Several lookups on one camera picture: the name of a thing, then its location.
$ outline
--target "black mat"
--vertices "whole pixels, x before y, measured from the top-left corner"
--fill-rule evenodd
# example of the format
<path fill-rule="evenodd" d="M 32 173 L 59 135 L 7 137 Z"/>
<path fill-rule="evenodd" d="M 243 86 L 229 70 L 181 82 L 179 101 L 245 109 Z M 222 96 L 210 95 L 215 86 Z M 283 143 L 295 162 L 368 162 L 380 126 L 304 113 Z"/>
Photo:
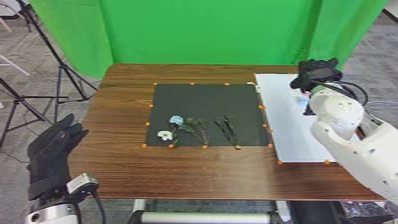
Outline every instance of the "black mat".
<path fill-rule="evenodd" d="M 224 85 L 179 85 L 158 84 L 153 99 L 153 111 L 146 144 L 167 146 L 158 137 L 158 131 L 169 130 L 169 118 L 179 115 L 206 120 L 210 146 L 229 146 L 215 117 L 229 116 L 242 146 L 265 146 L 268 144 L 267 129 L 263 128 L 263 112 L 259 110 L 259 97 L 256 88 L 249 84 Z M 199 146 L 195 137 L 183 131 L 178 132 L 179 146 Z"/>

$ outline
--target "wooden table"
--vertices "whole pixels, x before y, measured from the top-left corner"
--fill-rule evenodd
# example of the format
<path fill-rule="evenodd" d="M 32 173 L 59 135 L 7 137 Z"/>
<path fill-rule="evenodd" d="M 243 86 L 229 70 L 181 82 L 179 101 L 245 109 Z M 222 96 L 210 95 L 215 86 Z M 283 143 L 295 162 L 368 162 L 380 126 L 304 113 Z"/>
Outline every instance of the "wooden table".
<path fill-rule="evenodd" d="M 114 65 L 84 125 L 91 133 L 69 158 L 103 198 L 380 200 L 338 164 L 277 164 L 267 147 L 146 147 L 153 83 L 247 83 L 254 73 L 295 66 Z"/>

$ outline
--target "blue flower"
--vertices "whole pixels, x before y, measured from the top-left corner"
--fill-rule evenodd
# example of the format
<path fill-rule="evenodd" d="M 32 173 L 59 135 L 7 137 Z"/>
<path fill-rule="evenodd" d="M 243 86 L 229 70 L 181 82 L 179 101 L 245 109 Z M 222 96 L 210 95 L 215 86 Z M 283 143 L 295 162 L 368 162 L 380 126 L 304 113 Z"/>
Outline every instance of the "blue flower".
<path fill-rule="evenodd" d="M 169 121 L 172 124 L 176 124 L 178 126 L 183 125 L 183 117 L 174 115 L 171 117 L 171 121 Z"/>

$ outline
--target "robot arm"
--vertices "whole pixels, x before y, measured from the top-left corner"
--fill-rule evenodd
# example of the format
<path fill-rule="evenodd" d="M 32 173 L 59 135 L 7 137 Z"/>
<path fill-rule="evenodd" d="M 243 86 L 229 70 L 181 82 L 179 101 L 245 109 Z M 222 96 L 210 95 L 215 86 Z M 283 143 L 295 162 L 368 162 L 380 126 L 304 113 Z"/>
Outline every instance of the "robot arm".
<path fill-rule="evenodd" d="M 82 124 L 73 123 L 73 115 L 53 124 L 28 145 L 30 187 L 28 199 L 34 201 L 27 224 L 78 224 L 78 203 L 92 194 L 98 181 L 84 173 L 69 177 L 68 156 L 87 135 Z"/>
<path fill-rule="evenodd" d="M 316 68 L 295 80 L 302 90 L 311 91 L 309 108 L 318 116 L 311 132 L 359 183 L 398 204 L 398 130 L 366 113 L 350 93 L 336 91 L 343 87 L 332 78 L 332 71 Z"/>

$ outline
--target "white board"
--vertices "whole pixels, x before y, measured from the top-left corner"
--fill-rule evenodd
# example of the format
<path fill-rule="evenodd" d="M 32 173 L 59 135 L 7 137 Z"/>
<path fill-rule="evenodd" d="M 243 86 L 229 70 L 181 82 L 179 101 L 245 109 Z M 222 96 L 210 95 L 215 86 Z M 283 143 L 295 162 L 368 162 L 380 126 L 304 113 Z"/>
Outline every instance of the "white board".
<path fill-rule="evenodd" d="M 277 158 L 286 163 L 325 160 L 334 162 L 332 155 L 311 134 L 316 116 L 302 115 L 307 104 L 299 100 L 300 90 L 290 88 L 295 77 L 297 74 L 256 74 Z"/>

